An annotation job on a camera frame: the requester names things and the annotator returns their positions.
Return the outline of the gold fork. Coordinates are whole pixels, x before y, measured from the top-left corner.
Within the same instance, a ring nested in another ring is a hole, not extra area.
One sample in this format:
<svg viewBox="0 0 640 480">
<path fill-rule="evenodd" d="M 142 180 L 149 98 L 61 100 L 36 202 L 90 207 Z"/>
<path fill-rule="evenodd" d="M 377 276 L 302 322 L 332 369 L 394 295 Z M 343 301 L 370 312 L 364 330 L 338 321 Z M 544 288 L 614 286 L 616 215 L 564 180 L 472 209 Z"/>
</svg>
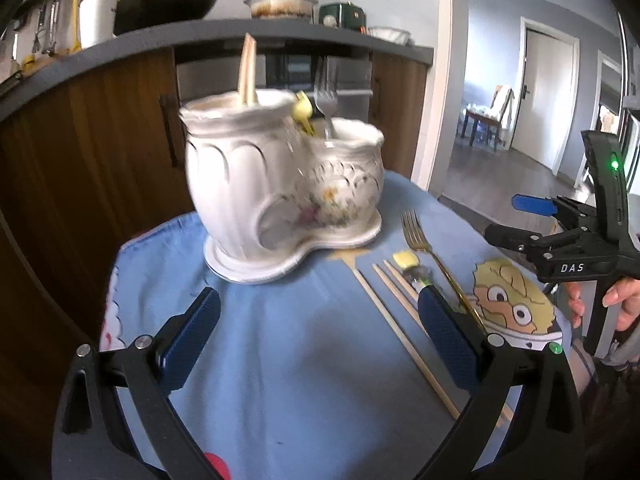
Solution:
<svg viewBox="0 0 640 480">
<path fill-rule="evenodd" d="M 474 321 L 480 329 L 486 333 L 485 323 L 480 318 L 480 315 L 476 312 L 475 308 L 470 303 L 468 296 L 462 289 L 458 280 L 454 277 L 454 274 L 450 272 L 447 268 L 446 264 L 442 261 L 439 255 L 434 252 L 434 249 L 431 243 L 427 240 L 425 233 L 420 225 L 420 221 L 418 215 L 414 210 L 406 210 L 401 215 L 401 227 L 402 232 L 404 233 L 405 241 L 408 244 L 409 248 L 414 252 L 424 252 L 424 254 L 429 255 L 438 266 L 439 271 L 442 272 L 444 278 L 448 282 L 449 286 L 454 290 L 454 293 L 458 297 L 459 304 L 462 305 L 462 308 L 469 313 L 469 315 L 474 318 Z"/>
</svg>

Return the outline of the white stained cooking pot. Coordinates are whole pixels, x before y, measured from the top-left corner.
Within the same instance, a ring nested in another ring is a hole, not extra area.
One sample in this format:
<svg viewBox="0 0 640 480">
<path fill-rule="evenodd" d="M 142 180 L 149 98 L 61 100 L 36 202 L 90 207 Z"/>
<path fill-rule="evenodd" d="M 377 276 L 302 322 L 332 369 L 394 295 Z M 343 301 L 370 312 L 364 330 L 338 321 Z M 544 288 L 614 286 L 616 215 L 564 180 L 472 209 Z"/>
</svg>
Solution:
<svg viewBox="0 0 640 480">
<path fill-rule="evenodd" d="M 244 0 L 252 18 L 300 18 L 311 22 L 318 0 Z"/>
</svg>

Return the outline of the long wooden chopstick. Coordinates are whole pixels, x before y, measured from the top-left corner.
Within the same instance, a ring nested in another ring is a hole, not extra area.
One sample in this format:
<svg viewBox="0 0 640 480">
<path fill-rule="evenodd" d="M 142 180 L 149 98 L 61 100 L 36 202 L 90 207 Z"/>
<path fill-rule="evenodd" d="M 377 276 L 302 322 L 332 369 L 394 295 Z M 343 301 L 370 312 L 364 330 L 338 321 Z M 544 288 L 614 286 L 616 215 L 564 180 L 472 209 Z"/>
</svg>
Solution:
<svg viewBox="0 0 640 480">
<path fill-rule="evenodd" d="M 380 312 L 380 315 L 384 318 L 384 321 L 387 323 L 388 327 L 392 330 L 396 338 L 399 340 L 400 344 L 404 347 L 410 358 L 413 360 L 413 363 L 416 364 L 418 370 L 425 378 L 427 383 L 431 386 L 436 396 L 439 398 L 440 402 L 444 408 L 446 408 L 447 412 L 452 416 L 454 420 L 457 420 L 460 416 L 460 411 L 454 404 L 454 401 L 450 399 L 446 390 L 442 388 L 442 385 L 439 383 L 438 379 L 434 375 L 434 373 L 427 366 L 422 356 L 416 347 L 409 339 L 405 331 L 402 329 L 400 324 L 396 321 L 396 318 L 392 315 L 392 312 L 387 309 L 383 300 L 378 296 L 376 291 L 370 285 L 370 283 L 366 280 L 360 270 L 357 268 L 357 258 L 359 256 L 364 256 L 368 251 L 365 249 L 343 249 L 343 250 L 334 250 L 331 252 L 328 259 L 329 260 L 338 260 L 342 263 L 345 263 L 349 270 L 352 271 L 354 277 L 357 282 L 367 294 L 372 304 L 376 307 L 376 310 Z M 412 302 L 403 294 L 395 282 L 384 272 L 377 264 L 372 266 L 374 273 L 378 276 L 382 284 L 388 289 L 388 291 L 393 295 L 393 297 L 397 300 L 398 304 L 404 308 L 410 318 L 413 320 L 414 324 L 418 326 L 422 333 L 428 337 L 425 328 L 421 325 L 420 318 L 418 315 L 418 311 Z"/>
</svg>

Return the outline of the white tumbler black lid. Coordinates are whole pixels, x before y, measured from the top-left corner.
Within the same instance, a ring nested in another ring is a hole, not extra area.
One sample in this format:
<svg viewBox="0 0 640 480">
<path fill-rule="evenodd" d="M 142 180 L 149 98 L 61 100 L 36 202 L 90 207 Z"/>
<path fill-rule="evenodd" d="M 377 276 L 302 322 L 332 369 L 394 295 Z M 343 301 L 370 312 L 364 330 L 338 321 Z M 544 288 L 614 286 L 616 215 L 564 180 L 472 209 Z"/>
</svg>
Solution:
<svg viewBox="0 0 640 480">
<path fill-rule="evenodd" d="M 83 49 L 114 38 L 117 1 L 79 1 L 79 41 Z"/>
</svg>

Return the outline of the white ceramic double utensil holder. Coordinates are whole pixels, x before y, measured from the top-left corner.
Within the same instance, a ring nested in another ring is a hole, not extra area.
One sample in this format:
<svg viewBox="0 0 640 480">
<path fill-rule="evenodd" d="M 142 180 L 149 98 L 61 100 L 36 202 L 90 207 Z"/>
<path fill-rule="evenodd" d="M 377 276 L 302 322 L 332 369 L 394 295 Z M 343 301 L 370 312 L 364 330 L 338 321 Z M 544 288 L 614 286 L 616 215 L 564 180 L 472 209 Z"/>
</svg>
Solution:
<svg viewBox="0 0 640 480">
<path fill-rule="evenodd" d="M 210 270 L 242 284 L 278 280 L 316 249 L 355 248 L 382 228 L 383 133 L 336 118 L 334 137 L 296 127 L 294 93 L 264 89 L 253 106 L 227 92 L 181 107 L 186 180 Z"/>
</svg>

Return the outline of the wooden chair in far room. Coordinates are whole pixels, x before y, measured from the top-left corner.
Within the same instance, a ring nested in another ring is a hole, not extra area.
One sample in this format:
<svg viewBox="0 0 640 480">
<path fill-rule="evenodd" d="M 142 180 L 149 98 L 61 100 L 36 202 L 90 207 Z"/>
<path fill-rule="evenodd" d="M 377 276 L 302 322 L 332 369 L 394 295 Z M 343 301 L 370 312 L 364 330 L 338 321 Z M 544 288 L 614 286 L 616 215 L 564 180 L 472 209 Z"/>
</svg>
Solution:
<svg viewBox="0 0 640 480">
<path fill-rule="evenodd" d="M 464 110 L 460 138 L 466 137 L 466 129 L 471 127 L 469 147 L 475 143 L 480 126 L 485 128 L 485 143 L 492 144 L 494 152 L 503 144 L 502 133 L 506 125 L 506 115 L 511 108 L 514 94 L 511 87 L 498 86 L 489 106 L 470 103 Z"/>
</svg>

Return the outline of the stainless steel built-in oven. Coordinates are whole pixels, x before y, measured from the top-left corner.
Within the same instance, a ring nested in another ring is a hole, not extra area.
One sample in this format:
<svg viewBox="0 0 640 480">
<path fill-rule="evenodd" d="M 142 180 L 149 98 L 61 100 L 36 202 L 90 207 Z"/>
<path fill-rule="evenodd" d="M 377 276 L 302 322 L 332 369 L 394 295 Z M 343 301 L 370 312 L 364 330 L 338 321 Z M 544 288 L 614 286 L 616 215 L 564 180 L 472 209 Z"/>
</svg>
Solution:
<svg viewBox="0 0 640 480">
<path fill-rule="evenodd" d="M 314 69 L 317 59 L 311 55 L 269 53 L 257 55 L 258 88 L 285 89 L 314 93 Z M 224 56 L 177 65 L 178 96 L 181 103 L 236 89 L 240 58 Z M 368 58 L 329 58 L 332 82 L 337 92 L 338 117 L 366 122 L 373 91 L 372 64 Z"/>
</svg>

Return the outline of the silver fork in holder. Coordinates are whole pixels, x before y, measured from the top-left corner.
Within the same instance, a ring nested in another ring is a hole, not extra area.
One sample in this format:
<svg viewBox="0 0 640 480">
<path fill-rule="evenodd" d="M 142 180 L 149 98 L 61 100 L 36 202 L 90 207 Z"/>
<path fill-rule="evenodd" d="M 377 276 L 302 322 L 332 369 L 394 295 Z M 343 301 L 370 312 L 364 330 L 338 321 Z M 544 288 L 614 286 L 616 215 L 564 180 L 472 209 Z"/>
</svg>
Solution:
<svg viewBox="0 0 640 480">
<path fill-rule="evenodd" d="M 335 74 L 329 58 L 318 58 L 316 76 L 314 76 L 314 102 L 324 117 L 324 137 L 331 140 L 335 129 L 333 115 L 338 109 Z"/>
</svg>

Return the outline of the yellow spatula hanging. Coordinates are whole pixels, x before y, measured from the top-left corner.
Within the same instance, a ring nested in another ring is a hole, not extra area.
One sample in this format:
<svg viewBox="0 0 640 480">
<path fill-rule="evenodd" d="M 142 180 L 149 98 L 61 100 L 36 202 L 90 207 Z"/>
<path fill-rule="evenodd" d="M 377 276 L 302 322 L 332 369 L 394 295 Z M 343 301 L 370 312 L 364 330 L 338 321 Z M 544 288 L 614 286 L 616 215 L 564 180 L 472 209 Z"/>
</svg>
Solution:
<svg viewBox="0 0 640 480">
<path fill-rule="evenodd" d="M 70 53 L 75 53 L 81 49 L 79 39 L 79 0 L 72 0 L 72 18 L 70 19 L 70 26 L 72 26 L 73 36 Z"/>
</svg>

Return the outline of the white bowl on counter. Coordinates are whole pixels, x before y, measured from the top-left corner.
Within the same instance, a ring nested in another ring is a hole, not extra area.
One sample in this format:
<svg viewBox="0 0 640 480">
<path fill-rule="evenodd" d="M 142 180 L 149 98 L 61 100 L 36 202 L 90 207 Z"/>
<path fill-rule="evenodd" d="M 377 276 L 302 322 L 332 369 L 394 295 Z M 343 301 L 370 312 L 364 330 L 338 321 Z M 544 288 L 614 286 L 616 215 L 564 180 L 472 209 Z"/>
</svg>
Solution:
<svg viewBox="0 0 640 480">
<path fill-rule="evenodd" d="M 410 44 L 411 40 L 411 32 L 408 30 L 385 26 L 370 27 L 368 35 L 400 46 Z"/>
</svg>

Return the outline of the right wooden cabinet door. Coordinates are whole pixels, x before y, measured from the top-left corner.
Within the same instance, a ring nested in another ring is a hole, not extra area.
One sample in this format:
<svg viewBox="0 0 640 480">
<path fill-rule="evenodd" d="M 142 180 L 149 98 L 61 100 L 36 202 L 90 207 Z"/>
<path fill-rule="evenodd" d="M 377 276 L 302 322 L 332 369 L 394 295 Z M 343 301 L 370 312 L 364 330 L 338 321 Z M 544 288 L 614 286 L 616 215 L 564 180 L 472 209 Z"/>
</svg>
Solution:
<svg viewBox="0 0 640 480">
<path fill-rule="evenodd" d="M 369 122 L 384 134 L 384 167 L 410 179 L 422 122 L 428 66 L 399 55 L 371 56 Z"/>
</svg>

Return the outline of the grey kitchen countertop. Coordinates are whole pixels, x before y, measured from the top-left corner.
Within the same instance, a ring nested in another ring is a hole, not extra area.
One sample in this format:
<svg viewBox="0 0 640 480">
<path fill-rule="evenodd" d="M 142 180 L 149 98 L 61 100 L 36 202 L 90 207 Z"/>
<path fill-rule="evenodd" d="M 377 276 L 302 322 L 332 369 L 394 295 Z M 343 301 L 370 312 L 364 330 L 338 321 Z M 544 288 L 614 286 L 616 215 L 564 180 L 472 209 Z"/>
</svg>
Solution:
<svg viewBox="0 0 640 480">
<path fill-rule="evenodd" d="M 171 48 L 177 63 L 238 53 L 246 34 L 258 40 L 262 52 L 358 58 L 384 53 L 431 66 L 432 47 L 406 47 L 348 29 L 331 28 L 302 20 L 213 20 L 171 23 L 128 32 L 95 47 L 81 50 L 37 70 L 1 98 L 6 119 L 31 100 L 65 81 L 116 61 Z"/>
</svg>

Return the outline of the yellow handled utensil in holder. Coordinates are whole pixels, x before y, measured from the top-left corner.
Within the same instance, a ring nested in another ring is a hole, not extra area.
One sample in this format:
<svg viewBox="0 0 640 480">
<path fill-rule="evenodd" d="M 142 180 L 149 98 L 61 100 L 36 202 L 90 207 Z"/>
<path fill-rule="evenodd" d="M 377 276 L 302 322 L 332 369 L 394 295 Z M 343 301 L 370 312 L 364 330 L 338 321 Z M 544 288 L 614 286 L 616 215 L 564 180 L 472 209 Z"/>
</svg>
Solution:
<svg viewBox="0 0 640 480">
<path fill-rule="evenodd" d="M 311 100 L 303 91 L 297 92 L 295 96 L 296 102 L 292 109 L 294 122 L 302 127 L 303 132 L 306 133 L 307 136 L 315 136 L 314 127 L 310 122 L 310 118 L 312 114 L 314 114 L 314 107 L 311 104 Z"/>
</svg>

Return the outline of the yellow handled utensil on cloth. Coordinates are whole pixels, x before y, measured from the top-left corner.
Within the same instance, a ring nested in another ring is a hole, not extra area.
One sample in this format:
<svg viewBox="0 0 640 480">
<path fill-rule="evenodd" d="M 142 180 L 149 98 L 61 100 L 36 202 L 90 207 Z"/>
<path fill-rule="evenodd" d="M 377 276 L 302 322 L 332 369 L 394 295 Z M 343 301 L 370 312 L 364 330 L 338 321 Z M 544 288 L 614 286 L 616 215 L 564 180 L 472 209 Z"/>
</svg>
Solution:
<svg viewBox="0 0 640 480">
<path fill-rule="evenodd" d="M 427 266 L 420 263 L 420 259 L 414 252 L 403 250 L 393 254 L 394 263 L 399 266 L 402 277 L 412 286 L 416 292 L 433 284 L 433 272 Z"/>
</svg>

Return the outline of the white interior door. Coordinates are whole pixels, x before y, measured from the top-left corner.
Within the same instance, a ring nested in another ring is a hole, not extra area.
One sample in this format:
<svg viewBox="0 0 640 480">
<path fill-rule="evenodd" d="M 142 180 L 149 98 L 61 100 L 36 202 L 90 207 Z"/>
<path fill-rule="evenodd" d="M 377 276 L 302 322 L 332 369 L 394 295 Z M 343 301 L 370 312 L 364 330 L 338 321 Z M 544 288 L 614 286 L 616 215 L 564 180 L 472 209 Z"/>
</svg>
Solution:
<svg viewBox="0 0 640 480">
<path fill-rule="evenodd" d="M 516 116 L 510 147 L 557 174 L 578 97 L 579 40 L 521 18 Z"/>
</svg>

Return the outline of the light blue cartoon cloth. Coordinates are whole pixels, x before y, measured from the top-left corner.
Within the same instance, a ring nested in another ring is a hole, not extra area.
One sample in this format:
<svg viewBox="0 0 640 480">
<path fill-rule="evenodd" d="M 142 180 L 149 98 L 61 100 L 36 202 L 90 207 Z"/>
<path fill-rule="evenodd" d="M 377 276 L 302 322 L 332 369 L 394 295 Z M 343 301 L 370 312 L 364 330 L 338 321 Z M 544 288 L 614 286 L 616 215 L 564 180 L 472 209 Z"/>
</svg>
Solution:
<svg viewBox="0 0 640 480">
<path fill-rule="evenodd" d="M 495 247 L 455 212 L 394 172 L 378 204 L 382 230 L 357 268 L 457 406 L 431 341 L 372 266 L 406 246 L 400 218 L 414 210 L 434 252 L 465 290 Z M 186 384 L 170 398 L 200 448 L 235 479 L 411 479 L 448 434 L 451 415 L 345 263 L 316 250 L 279 281 L 230 283 L 209 270 L 206 231 L 184 214 L 119 249 L 102 348 L 155 334 L 202 289 L 221 318 Z"/>
</svg>

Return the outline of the wooden chopstick in holder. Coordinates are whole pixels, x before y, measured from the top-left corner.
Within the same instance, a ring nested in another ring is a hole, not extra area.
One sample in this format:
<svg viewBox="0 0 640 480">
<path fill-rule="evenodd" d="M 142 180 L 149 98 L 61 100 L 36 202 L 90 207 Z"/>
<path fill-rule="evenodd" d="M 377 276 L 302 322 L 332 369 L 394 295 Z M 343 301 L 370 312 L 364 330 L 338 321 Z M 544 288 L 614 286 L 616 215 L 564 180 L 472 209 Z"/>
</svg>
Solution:
<svg viewBox="0 0 640 480">
<path fill-rule="evenodd" d="M 238 77 L 238 93 L 242 105 L 253 106 L 257 102 L 255 82 L 256 60 L 257 41 L 253 36 L 250 36 L 250 34 L 246 34 L 243 42 Z"/>
</svg>

